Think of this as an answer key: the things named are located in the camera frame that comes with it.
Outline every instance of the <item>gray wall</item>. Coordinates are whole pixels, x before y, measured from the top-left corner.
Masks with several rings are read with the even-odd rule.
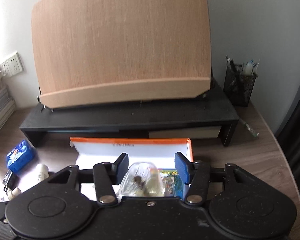
[[[25,72],[5,82],[18,107],[39,94],[31,40],[31,10],[39,0],[0,0],[0,63],[18,51]],[[300,0],[208,0],[212,66],[223,85],[225,56],[259,60],[252,101],[276,131],[300,85]]]
[[[300,85],[300,0],[208,0],[212,67],[223,86],[225,56],[258,61],[251,101],[273,132]]]

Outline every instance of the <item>blue plastic container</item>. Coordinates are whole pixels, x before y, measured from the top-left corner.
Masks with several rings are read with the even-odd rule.
[[[17,173],[34,158],[34,149],[23,140],[7,155],[7,168]]]

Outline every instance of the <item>black mesh pen holder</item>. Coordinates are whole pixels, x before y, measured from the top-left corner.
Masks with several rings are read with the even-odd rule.
[[[257,75],[245,76],[236,74],[227,65],[223,91],[234,106],[248,106]]]

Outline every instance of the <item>wooden table surface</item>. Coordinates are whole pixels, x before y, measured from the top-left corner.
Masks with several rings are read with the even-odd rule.
[[[2,179],[7,171],[5,156],[22,139],[19,125],[29,109],[15,111],[0,131],[0,198],[3,196]],[[298,214],[290,237],[300,240],[300,196],[288,163],[273,134],[262,117],[250,104],[247,108],[238,107],[239,116],[259,132],[259,138],[238,124],[229,147],[223,147],[219,139],[192,140],[195,160],[208,161],[213,167],[224,167],[225,163],[235,163],[262,179],[272,187],[289,196],[297,206]],[[34,169],[39,162],[49,166],[50,171],[59,171],[74,164],[77,152],[69,146],[69,134],[48,134],[40,147],[37,159],[24,171]],[[212,196],[220,191],[218,185],[209,188]]]

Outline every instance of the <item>white wall outlet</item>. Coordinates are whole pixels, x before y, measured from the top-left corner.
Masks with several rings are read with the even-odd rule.
[[[17,52],[0,64],[3,75],[11,77],[23,71],[23,66]]]

